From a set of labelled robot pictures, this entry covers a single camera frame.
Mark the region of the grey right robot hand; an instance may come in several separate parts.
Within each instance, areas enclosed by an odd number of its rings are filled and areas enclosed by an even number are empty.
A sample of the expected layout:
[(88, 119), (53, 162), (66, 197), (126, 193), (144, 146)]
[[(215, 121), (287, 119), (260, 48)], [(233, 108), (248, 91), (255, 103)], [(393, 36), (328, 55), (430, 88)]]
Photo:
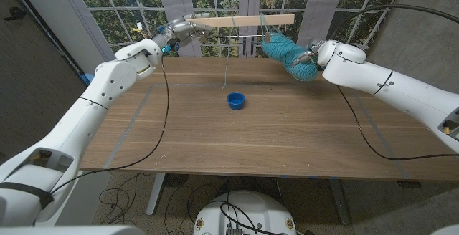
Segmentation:
[(320, 49), (320, 46), (324, 44), (325, 42), (326, 40), (312, 38), (308, 43), (308, 47), (306, 51), (300, 54), (298, 57), (296, 57), (293, 60), (293, 62), (290, 64), (290, 66), (294, 67), (300, 64), (301, 62), (306, 62), (308, 60), (314, 63), (313, 58), (318, 55), (318, 50)]

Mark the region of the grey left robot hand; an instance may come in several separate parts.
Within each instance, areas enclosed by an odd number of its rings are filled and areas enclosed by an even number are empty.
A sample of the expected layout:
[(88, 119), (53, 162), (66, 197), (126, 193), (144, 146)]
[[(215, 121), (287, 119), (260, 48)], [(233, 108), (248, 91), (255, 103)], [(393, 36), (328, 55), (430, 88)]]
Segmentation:
[(178, 50), (189, 44), (193, 38), (207, 39), (213, 27), (194, 23), (191, 20), (210, 17), (210, 13), (188, 14), (170, 21), (166, 26), (157, 29), (157, 34), (152, 40), (159, 45), (163, 53)]

